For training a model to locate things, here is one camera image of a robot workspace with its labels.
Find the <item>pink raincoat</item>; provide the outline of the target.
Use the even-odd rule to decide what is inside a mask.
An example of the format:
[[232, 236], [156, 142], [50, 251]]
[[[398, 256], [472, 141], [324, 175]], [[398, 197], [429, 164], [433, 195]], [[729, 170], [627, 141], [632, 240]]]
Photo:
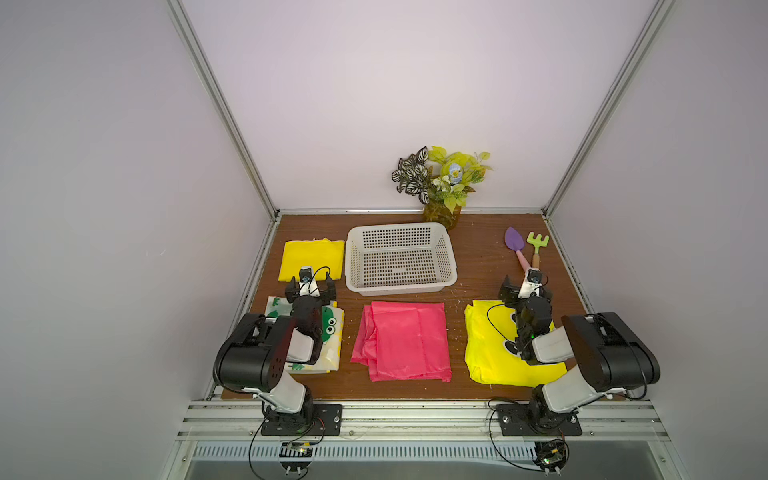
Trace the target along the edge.
[[452, 380], [442, 303], [375, 301], [363, 307], [351, 354], [373, 382]]

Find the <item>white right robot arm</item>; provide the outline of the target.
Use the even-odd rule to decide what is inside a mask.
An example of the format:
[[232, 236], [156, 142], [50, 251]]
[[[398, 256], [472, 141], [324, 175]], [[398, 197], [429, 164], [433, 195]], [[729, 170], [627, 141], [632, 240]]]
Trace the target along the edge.
[[542, 272], [529, 269], [520, 287], [505, 279], [499, 299], [513, 310], [516, 337], [505, 349], [532, 366], [567, 360], [576, 366], [561, 378], [534, 387], [525, 421], [539, 431], [554, 430], [576, 418], [577, 411], [603, 397], [626, 397], [657, 383], [661, 368], [652, 351], [614, 312], [566, 315], [555, 328], [551, 292]]

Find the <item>green dinosaur print raincoat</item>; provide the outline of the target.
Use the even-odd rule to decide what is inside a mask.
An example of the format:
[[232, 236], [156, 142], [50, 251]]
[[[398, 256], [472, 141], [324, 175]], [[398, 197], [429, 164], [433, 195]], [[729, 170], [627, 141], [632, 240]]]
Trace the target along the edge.
[[[288, 315], [291, 304], [285, 297], [269, 296], [265, 306], [265, 315], [276, 318]], [[344, 311], [338, 307], [337, 301], [332, 301], [321, 309], [323, 347], [320, 356], [314, 364], [287, 363], [287, 373], [299, 375], [328, 374], [337, 371], [340, 366], [341, 344], [343, 340]]]

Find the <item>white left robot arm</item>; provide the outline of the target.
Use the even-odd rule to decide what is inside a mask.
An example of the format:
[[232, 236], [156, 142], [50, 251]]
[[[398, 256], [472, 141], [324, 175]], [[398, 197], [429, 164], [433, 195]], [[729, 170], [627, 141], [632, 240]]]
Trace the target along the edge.
[[288, 363], [313, 365], [323, 341], [322, 308], [336, 299], [333, 279], [318, 283], [303, 274], [285, 289], [286, 315], [244, 315], [220, 347], [212, 376], [223, 389], [251, 394], [263, 402], [265, 419], [304, 430], [314, 420], [311, 390], [285, 372]]

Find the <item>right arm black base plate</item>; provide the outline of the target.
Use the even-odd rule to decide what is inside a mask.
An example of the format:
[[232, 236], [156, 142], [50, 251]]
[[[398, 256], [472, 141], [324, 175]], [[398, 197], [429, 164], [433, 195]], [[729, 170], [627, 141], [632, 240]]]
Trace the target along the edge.
[[554, 413], [527, 404], [495, 406], [503, 436], [581, 436], [583, 430], [575, 413]]

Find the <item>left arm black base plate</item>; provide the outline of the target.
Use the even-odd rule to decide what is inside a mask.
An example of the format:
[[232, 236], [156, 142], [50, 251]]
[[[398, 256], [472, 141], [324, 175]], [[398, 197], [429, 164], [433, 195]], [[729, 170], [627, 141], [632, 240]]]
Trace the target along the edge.
[[267, 437], [287, 436], [339, 436], [343, 419], [343, 405], [338, 403], [314, 404], [298, 413], [279, 413], [267, 406], [260, 434]]

